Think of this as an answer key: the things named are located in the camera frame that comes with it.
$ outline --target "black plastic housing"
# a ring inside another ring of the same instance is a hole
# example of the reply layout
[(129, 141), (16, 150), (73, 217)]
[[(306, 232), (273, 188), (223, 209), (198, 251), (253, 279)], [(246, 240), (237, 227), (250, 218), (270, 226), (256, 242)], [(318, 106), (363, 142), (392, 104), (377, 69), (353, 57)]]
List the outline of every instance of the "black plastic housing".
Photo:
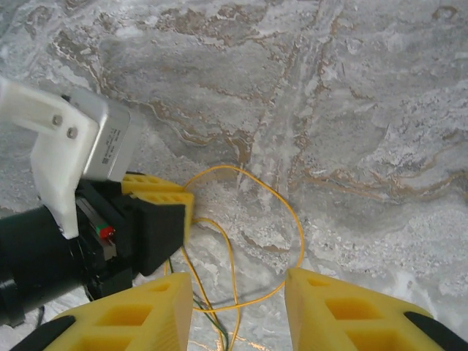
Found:
[(16, 326), (25, 313), (83, 285), (96, 300), (152, 274), (184, 242), (184, 205), (157, 205), (121, 193), (120, 183), (81, 181), (86, 199), (113, 229), (115, 254), (77, 206), (77, 238), (63, 237), (46, 207), (0, 219), (0, 325)]

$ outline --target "bolt head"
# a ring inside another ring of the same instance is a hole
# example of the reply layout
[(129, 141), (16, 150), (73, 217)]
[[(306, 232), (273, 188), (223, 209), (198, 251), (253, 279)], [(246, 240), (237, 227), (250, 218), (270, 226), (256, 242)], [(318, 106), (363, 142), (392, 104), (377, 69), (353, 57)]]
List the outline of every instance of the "bolt head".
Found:
[(63, 118), (62, 116), (60, 116), (60, 115), (54, 115), (54, 116), (52, 117), (52, 124), (53, 124), (54, 126), (58, 126), (58, 127), (61, 126), (61, 124), (63, 123), (63, 121), (64, 121), (64, 118)]
[(67, 137), (69, 139), (76, 139), (77, 136), (78, 136), (78, 129), (76, 129), (75, 127), (71, 127), (67, 130)]

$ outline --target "marble surface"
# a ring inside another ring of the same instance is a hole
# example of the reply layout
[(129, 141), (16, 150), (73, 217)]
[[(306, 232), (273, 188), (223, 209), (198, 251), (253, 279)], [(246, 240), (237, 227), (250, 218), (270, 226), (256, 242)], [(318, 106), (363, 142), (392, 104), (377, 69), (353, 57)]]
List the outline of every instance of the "marble surface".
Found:
[[(84, 86), (145, 116), (133, 170), (182, 183), (240, 165), (298, 211), (304, 268), (417, 303), (468, 337), (465, 0), (1, 0), (0, 14), (2, 75)], [(0, 127), (3, 212), (37, 205), (33, 142)], [(297, 230), (251, 181), (218, 176), (196, 191), (197, 214), (232, 238), (246, 300), (284, 278)], [(212, 301), (231, 302), (220, 235), (194, 228), (189, 252)], [(74, 291), (46, 319), (85, 302)], [(34, 318), (1, 327), (0, 349)], [(235, 312), (220, 318), (233, 329)], [(215, 340), (194, 314), (189, 350)], [(290, 349), (282, 292), (243, 309), (235, 350)]]

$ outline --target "wire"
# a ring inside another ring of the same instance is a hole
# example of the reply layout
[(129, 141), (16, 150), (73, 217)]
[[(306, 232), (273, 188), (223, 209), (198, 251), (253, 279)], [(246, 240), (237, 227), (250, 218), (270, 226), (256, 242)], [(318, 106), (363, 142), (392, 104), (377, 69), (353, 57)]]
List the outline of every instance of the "wire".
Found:
[[(170, 273), (171, 273), (171, 274), (174, 273), (173, 263), (172, 263), (172, 261), (171, 261), (170, 258), (167, 259), (167, 261), (165, 261), (165, 265), (166, 265), (166, 264), (169, 265)], [(202, 307), (202, 304), (201, 304), (196, 298), (193, 298), (193, 302), (195, 302), (195, 303), (198, 305), (198, 307), (199, 307), (200, 309), (203, 308), (203, 307)], [(228, 351), (228, 347), (229, 347), (229, 334), (227, 333), (226, 328), (224, 328), (219, 322), (216, 322), (216, 320), (214, 320), (214, 319), (210, 316), (209, 313), (204, 313), (204, 315), (209, 319), (209, 321), (211, 322), (211, 324), (213, 324), (213, 326), (214, 326), (216, 329), (218, 329), (218, 332), (220, 332), (220, 333), (223, 335), (223, 337), (224, 337), (224, 339), (225, 339), (225, 341), (226, 341), (226, 344), (225, 344), (225, 346), (224, 346), (224, 342), (223, 342), (223, 340), (222, 340), (222, 337), (219, 336), (219, 337), (220, 337), (220, 342), (221, 342), (221, 348), (224, 349), (225, 351)]]
[[(271, 194), (273, 194), (278, 200), (280, 200), (283, 205), (288, 209), (288, 211), (292, 214), (292, 217), (294, 218), (295, 220), (295, 223), (297, 224), (298, 226), (298, 231), (299, 231), (299, 238), (300, 238), (300, 241), (301, 241), (301, 250), (300, 250), (300, 254), (299, 254), (299, 258), (298, 258), (298, 262), (296, 263), (295, 267), (296, 268), (299, 268), (302, 264), (302, 261), (303, 261), (303, 257), (304, 257), (304, 252), (305, 252), (305, 238), (304, 238), (304, 232), (303, 232), (303, 229), (302, 229), (302, 225), (301, 225), (301, 222), (299, 221), (299, 218), (297, 216), (297, 214), (294, 212), (293, 208), (290, 206), (289, 203), (287, 203), (287, 201), (276, 191), (274, 190), (273, 188), (271, 188), (269, 185), (263, 183), (260, 179), (254, 177), (251, 173), (245, 171), (245, 170), (242, 170), (241, 168), (239, 167), (235, 167), (235, 166), (231, 166), (231, 165), (219, 165), (219, 166), (214, 166), (214, 167), (211, 167), (211, 168), (208, 168), (207, 170), (201, 172), (201, 173), (198, 173), (196, 176), (194, 176), (192, 179), (190, 179), (184, 186), (184, 190), (187, 189), (187, 187), (189, 187), (193, 182), (195, 182), (197, 179), (203, 177), (205, 174), (207, 173), (210, 173), (210, 172), (213, 172), (215, 170), (221, 170), (221, 169), (229, 169), (229, 170), (235, 170), (239, 173), (242, 173), (244, 174), (245, 176), (249, 177), (250, 179), (252, 179), (254, 182), (256, 182), (257, 184), (261, 185), (263, 188), (267, 189)], [(208, 218), (198, 218), (198, 219), (194, 219), (193, 220), (193, 223), (198, 223), (198, 222), (207, 222), (211, 225), (213, 225), (222, 235), (223, 235), (223, 238), (224, 240), (226, 241), (226, 244), (227, 244), (227, 250), (229, 252), (229, 260), (230, 260), (230, 266), (231, 266), (231, 279), (232, 279), (232, 283), (233, 283), (233, 295), (234, 295), (234, 302), (235, 304), (234, 305), (231, 305), (231, 306), (224, 306), (224, 307), (221, 307), (221, 308), (218, 308), (218, 309), (213, 309), (211, 307), (211, 304), (210, 304), (210, 301), (208, 300), (208, 297), (206, 296), (205, 294), (205, 290), (203, 289), (203, 285), (202, 285), (202, 282), (200, 281), (200, 277), (198, 276), (192, 262), (190, 261), (187, 253), (186, 253), (186, 250), (185, 248), (182, 248), (182, 255), (184, 256), (184, 259), (185, 261), (187, 262), (187, 264), (189, 265), (189, 268), (190, 268), (190, 271), (192, 272), (192, 275), (194, 276), (195, 278), (195, 281), (197, 282), (197, 285), (198, 287), (200, 288), (200, 291), (203, 295), (203, 298), (205, 299), (205, 303), (206, 305), (208, 306), (208, 309), (203, 309), (201, 307), (201, 305), (199, 303), (197, 303), (198, 305), (198, 308), (197, 307), (194, 307), (193, 309), (195, 311), (198, 311), (198, 312), (203, 312), (203, 313), (207, 313), (207, 312), (222, 312), (222, 311), (228, 311), (228, 310), (231, 310), (231, 309), (236, 309), (237, 311), (237, 316), (236, 316), (236, 324), (235, 324), (235, 330), (233, 332), (233, 338), (231, 340), (231, 343), (229, 344), (229, 348), (228, 350), (231, 351), (233, 349), (233, 345), (234, 345), (234, 342), (236, 340), (236, 337), (237, 337), (237, 334), (238, 334), (238, 331), (239, 331), (239, 328), (240, 328), (240, 324), (241, 324), (241, 307), (245, 307), (245, 306), (249, 306), (249, 305), (252, 305), (254, 303), (259, 303), (261, 301), (264, 301), (268, 298), (270, 298), (271, 296), (273, 296), (274, 294), (276, 294), (278, 291), (280, 291), (280, 289), (283, 288), (284, 284), (285, 284), (285, 280), (283, 280), (283, 282), (278, 286), (276, 287), (273, 291), (271, 291), (270, 293), (264, 295), (263, 297), (261, 298), (256, 298), (254, 300), (250, 300), (250, 301), (247, 301), (247, 302), (244, 302), (244, 303), (239, 303), (238, 302), (238, 294), (237, 294), (237, 289), (236, 289), (236, 285), (235, 285), (235, 269), (234, 269), (234, 257), (233, 257), (233, 248), (231, 247), (231, 244), (230, 244), (230, 241), (229, 241), (229, 238), (227, 237), (227, 234), (226, 232), (221, 228), (221, 226), (216, 223), (215, 221), (213, 221), (212, 219), (208, 219)]]
[[(229, 252), (229, 261), (230, 261), (230, 264), (231, 264), (231, 282), (233, 284), (234, 302), (236, 304), (238, 304), (239, 301), (238, 301), (238, 295), (237, 295), (237, 287), (236, 287), (236, 284), (235, 284), (235, 268), (234, 268), (233, 247), (231, 246), (230, 240), (227, 237), (226, 232), (214, 220), (209, 219), (209, 218), (204, 218), (204, 217), (200, 217), (200, 218), (197, 218), (197, 219), (193, 220), (194, 224), (195, 223), (200, 223), (200, 222), (207, 222), (207, 223), (213, 225), (222, 234), (222, 236), (224, 238), (224, 241), (226, 241), (227, 250)], [(198, 286), (200, 287), (200, 289), (202, 289), (201, 282), (197, 281), (197, 283), (198, 283)], [(233, 332), (233, 338), (232, 338), (231, 343), (230, 343), (229, 348), (228, 348), (229, 351), (231, 351), (233, 349), (235, 339), (237, 338), (239, 328), (241, 327), (241, 308), (238, 307), (236, 310), (237, 310), (237, 314), (236, 314), (236, 317), (235, 317), (235, 329), (234, 329), (234, 332)]]
[(45, 314), (45, 306), (41, 306), (38, 308), (38, 315), (37, 315), (37, 321), (36, 321), (36, 329), (41, 326), (42, 321), (44, 320), (44, 314)]
[[(185, 184), (184, 186), (184, 190), (187, 189), (187, 187), (192, 184), (194, 181), (196, 181), (197, 179), (203, 177), (205, 174), (207, 173), (210, 173), (210, 172), (213, 172), (215, 170), (221, 170), (221, 169), (229, 169), (229, 170), (235, 170), (239, 173), (242, 173), (244, 174), (245, 176), (249, 177), (250, 179), (252, 179), (255, 183), (261, 185), (263, 188), (267, 189), (271, 194), (273, 194), (278, 200), (280, 200), (284, 206), (286, 206), (286, 208), (288, 209), (288, 211), (292, 214), (292, 217), (294, 218), (295, 220), (295, 223), (296, 225), (298, 226), (298, 231), (299, 231), (299, 238), (300, 238), (300, 241), (301, 241), (301, 250), (300, 250), (300, 253), (299, 253), (299, 258), (298, 258), (298, 262), (296, 263), (295, 267), (296, 268), (299, 268), (302, 264), (302, 261), (303, 261), (303, 257), (304, 257), (304, 252), (305, 252), (305, 238), (304, 238), (304, 231), (302, 229), (302, 225), (301, 225), (301, 222), (299, 221), (299, 218), (298, 218), (298, 215), (294, 212), (293, 208), (290, 206), (289, 203), (287, 203), (287, 201), (276, 191), (274, 190), (273, 188), (271, 188), (269, 185), (263, 183), (260, 179), (254, 177), (251, 173), (247, 172), (246, 170), (242, 170), (241, 168), (239, 167), (236, 167), (236, 166), (231, 166), (231, 165), (219, 165), (219, 166), (214, 166), (214, 167), (210, 167), (208, 168), (207, 170), (204, 170), (203, 172), (200, 172), (198, 173), (196, 176), (194, 176), (192, 179), (190, 179), (189, 181), (187, 181), (187, 183)], [(189, 265), (190, 267), (190, 271), (192, 272), (195, 280), (197, 281), (197, 284), (198, 286), (200, 287), (200, 289), (203, 291), (203, 294), (204, 294), (204, 290), (203, 290), (203, 287), (202, 287), (202, 283), (200, 281), (200, 278), (198, 277), (197, 273), (195, 272), (195, 269), (192, 265), (192, 263), (190, 262), (189, 258), (187, 257), (186, 255), (186, 252), (185, 252), (185, 249), (183, 249), (182, 253), (184, 254), (184, 258), (186, 259), (186, 262), (187, 264)], [(199, 312), (222, 312), (222, 311), (229, 311), (231, 309), (239, 309), (240, 307), (245, 307), (245, 306), (250, 306), (254, 303), (259, 303), (259, 302), (262, 302), (268, 298), (270, 298), (271, 296), (273, 296), (274, 294), (276, 294), (278, 291), (280, 291), (280, 289), (283, 288), (285, 284), (285, 280), (282, 281), (282, 283), (280, 285), (278, 285), (273, 291), (269, 292), (268, 294), (262, 296), (261, 298), (255, 298), (254, 300), (250, 300), (250, 301), (247, 301), (247, 302), (244, 302), (244, 303), (235, 303), (234, 305), (231, 305), (231, 306), (224, 306), (224, 307), (219, 307), (217, 309), (213, 309), (213, 308), (209, 308), (209, 309), (199, 309), (197, 307), (194, 307), (194, 310), (195, 311), (199, 311)]]

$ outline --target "white marble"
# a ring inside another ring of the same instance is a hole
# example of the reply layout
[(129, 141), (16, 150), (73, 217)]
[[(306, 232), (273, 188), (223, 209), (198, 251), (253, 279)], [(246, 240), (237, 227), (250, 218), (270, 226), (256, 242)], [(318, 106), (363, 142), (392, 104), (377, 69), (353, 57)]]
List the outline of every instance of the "white marble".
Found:
[[(468, 337), (465, 0), (3, 0), (0, 13), (3, 75), (85, 86), (145, 115), (133, 170), (182, 183), (241, 165), (298, 211), (304, 268), (417, 303)], [(37, 204), (33, 142), (1, 125), (2, 208)], [(252, 298), (284, 278), (297, 233), (272, 196), (222, 175), (197, 191), (197, 214), (228, 231)], [(212, 300), (231, 299), (220, 235), (195, 228), (189, 251)], [(46, 318), (85, 302), (70, 293)], [(235, 312), (220, 317), (232, 330)], [(34, 318), (1, 327), (0, 348)], [(282, 292), (243, 309), (239, 336), (235, 350), (290, 350)], [(215, 339), (195, 314), (189, 350)]]

